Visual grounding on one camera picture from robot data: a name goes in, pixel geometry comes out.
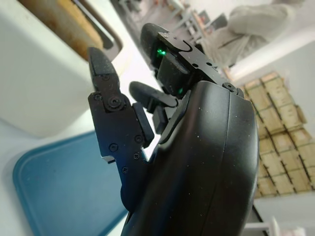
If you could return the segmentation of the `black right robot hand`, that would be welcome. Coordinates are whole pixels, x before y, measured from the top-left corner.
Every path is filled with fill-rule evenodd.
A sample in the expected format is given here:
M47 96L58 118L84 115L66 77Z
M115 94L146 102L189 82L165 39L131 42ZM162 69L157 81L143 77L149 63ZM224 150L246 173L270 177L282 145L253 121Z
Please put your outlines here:
M115 162L124 236L238 236L259 166L253 107L198 48L147 23L141 45L161 86L132 82L130 103L104 52L88 49L88 97L101 156Z

